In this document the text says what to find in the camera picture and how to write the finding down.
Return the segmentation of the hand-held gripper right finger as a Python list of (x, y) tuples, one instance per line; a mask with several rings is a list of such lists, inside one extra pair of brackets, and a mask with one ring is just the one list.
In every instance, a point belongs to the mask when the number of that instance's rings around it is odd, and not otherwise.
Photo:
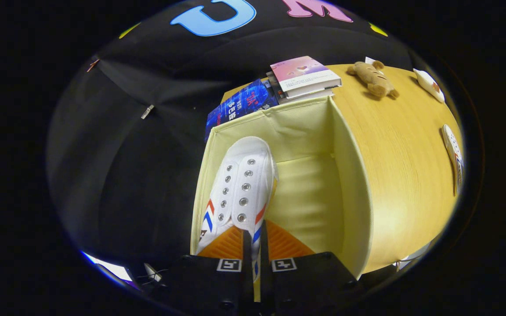
[(269, 220), (260, 241), (263, 315), (341, 315), (363, 296), (359, 280), (333, 252), (313, 252)]

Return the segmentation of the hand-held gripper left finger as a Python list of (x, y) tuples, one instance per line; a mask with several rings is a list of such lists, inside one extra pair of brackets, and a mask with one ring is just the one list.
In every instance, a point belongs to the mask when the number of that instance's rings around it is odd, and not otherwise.
[(253, 303), (249, 232), (232, 226), (199, 255), (185, 255), (161, 274), (157, 304), (172, 314), (246, 314)]

